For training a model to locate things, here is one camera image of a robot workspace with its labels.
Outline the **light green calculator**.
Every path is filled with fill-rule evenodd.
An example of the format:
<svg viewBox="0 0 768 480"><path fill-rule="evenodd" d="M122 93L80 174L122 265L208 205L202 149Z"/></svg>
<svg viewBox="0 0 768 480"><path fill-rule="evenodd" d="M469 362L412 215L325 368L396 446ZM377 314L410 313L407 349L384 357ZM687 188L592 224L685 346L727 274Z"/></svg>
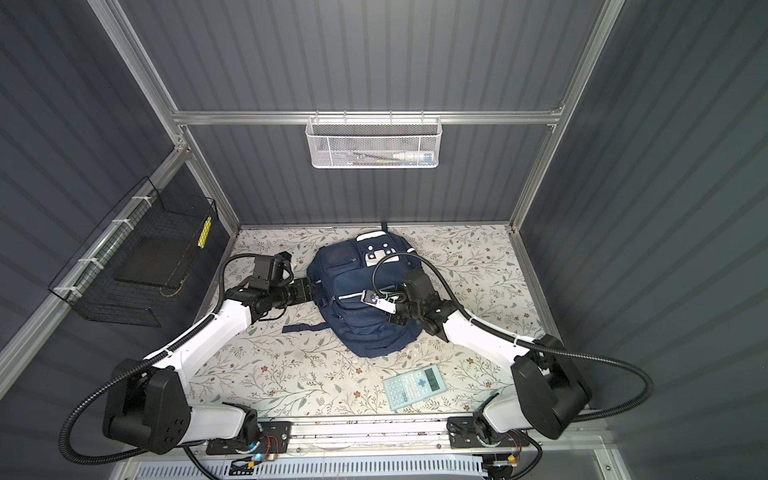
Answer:
<svg viewBox="0 0 768 480"><path fill-rule="evenodd" d="M399 411L447 391L436 365L421 367L383 381L389 407Z"/></svg>

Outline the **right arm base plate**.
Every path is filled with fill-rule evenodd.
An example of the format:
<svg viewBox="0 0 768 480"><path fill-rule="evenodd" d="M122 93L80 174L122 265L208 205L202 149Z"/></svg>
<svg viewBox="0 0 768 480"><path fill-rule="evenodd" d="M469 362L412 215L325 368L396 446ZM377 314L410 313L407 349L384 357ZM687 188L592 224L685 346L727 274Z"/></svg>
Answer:
<svg viewBox="0 0 768 480"><path fill-rule="evenodd" d="M506 448L517 450L530 442L518 432L495 432L484 420L473 416L451 416L446 420L449 444L452 449Z"/></svg>

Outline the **navy blue student backpack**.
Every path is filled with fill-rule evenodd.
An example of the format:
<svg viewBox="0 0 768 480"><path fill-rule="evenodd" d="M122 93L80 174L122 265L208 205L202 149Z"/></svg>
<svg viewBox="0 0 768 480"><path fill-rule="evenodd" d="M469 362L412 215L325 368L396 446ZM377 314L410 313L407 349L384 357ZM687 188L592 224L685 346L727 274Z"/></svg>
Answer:
<svg viewBox="0 0 768 480"><path fill-rule="evenodd" d="M400 351L416 341L422 328L410 318L366 304L364 298L379 289L393 294L421 262L404 237L376 230L320 248L306 273L314 303L323 321L315 325L285 326L284 333L330 329L352 353L376 358Z"/></svg>

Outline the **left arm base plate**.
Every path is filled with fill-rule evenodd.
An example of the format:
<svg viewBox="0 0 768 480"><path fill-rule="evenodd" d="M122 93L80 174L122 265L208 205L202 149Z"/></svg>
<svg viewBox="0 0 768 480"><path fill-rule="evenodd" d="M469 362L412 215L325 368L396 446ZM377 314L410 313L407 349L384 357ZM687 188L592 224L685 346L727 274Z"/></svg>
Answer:
<svg viewBox="0 0 768 480"><path fill-rule="evenodd" d="M287 452L293 424L289 421L260 421L234 439L208 442L207 455L280 455Z"/></svg>

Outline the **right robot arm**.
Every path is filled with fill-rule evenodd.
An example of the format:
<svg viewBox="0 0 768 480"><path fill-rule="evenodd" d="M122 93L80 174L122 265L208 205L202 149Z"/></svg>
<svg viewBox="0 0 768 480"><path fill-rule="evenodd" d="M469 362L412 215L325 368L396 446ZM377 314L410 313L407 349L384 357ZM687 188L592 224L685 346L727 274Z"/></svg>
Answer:
<svg viewBox="0 0 768 480"><path fill-rule="evenodd" d="M560 347L558 339L520 336L483 321L457 301L441 298L424 273L408 273L380 303L394 320L413 320L424 332L511 374L514 391L493 394L473 414L473 429L482 442L526 429L557 439L591 400L591 390L569 357L540 350Z"/></svg>

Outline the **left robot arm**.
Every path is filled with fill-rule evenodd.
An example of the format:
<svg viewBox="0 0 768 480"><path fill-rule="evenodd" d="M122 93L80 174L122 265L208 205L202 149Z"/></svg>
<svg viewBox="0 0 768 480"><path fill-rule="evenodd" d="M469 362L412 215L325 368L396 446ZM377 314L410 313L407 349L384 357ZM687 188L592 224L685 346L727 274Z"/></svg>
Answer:
<svg viewBox="0 0 768 480"><path fill-rule="evenodd" d="M103 434L143 451L164 454L179 446L221 440L250 453L263 433L257 412L240 404L193 406L187 396L195 374L225 344L274 309L307 303L311 283L297 279L290 253L253 254L252 273L237 285L219 287L216 305L203 319L143 360L126 360L113 371L119 383L107 393Z"/></svg>

